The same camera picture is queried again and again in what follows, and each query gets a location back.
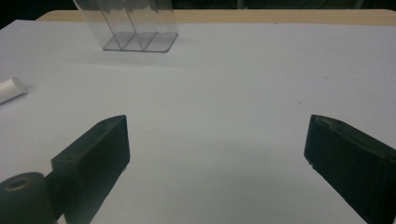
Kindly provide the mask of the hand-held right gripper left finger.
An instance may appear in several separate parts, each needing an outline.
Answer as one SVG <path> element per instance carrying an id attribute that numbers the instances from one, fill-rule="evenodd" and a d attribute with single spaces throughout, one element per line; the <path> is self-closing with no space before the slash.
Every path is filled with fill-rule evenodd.
<path id="1" fill-rule="evenodd" d="M 89 224 L 130 162 L 127 118 L 104 119 L 51 160 L 56 217 Z"/>

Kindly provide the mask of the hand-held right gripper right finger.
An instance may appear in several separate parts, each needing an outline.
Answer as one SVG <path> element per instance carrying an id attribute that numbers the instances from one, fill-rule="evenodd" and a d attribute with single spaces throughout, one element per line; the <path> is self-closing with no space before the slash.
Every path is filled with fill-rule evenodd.
<path id="1" fill-rule="evenodd" d="M 313 115 L 304 156 L 367 224 L 396 220 L 396 149 L 341 120 Z"/>

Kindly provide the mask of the white cylinder tube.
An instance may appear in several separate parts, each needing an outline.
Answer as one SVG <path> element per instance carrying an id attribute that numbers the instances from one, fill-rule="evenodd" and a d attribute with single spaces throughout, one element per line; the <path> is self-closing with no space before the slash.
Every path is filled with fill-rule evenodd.
<path id="1" fill-rule="evenodd" d="M 27 91 L 27 86 L 16 77 L 0 82 L 0 104 L 25 94 Z"/>

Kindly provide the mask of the clear plastic divided container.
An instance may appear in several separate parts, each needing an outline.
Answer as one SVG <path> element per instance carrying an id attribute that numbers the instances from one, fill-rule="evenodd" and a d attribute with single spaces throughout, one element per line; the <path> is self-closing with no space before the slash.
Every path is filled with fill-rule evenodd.
<path id="1" fill-rule="evenodd" d="M 73 0 L 103 50 L 167 52 L 178 37 L 171 0 Z"/>

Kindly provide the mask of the white table mat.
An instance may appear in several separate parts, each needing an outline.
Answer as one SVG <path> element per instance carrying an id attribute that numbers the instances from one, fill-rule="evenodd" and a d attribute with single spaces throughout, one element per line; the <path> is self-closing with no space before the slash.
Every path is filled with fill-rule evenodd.
<path id="1" fill-rule="evenodd" d="M 82 22 L 0 30 L 0 181 L 47 173 L 95 123 L 131 161 L 95 224 L 364 224 L 308 164 L 310 117 L 396 148 L 396 27 L 186 23 L 166 53 L 104 51 Z"/>

